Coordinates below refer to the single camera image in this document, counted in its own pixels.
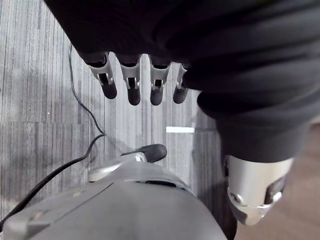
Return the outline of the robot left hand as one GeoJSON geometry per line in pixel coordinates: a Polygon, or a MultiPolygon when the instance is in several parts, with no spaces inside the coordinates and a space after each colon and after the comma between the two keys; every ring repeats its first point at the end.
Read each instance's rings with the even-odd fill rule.
{"type": "Polygon", "coordinates": [[[317,0],[48,0],[82,59],[113,52],[186,64],[182,82],[200,93],[227,158],[236,219],[258,223],[320,113],[317,0]]]}

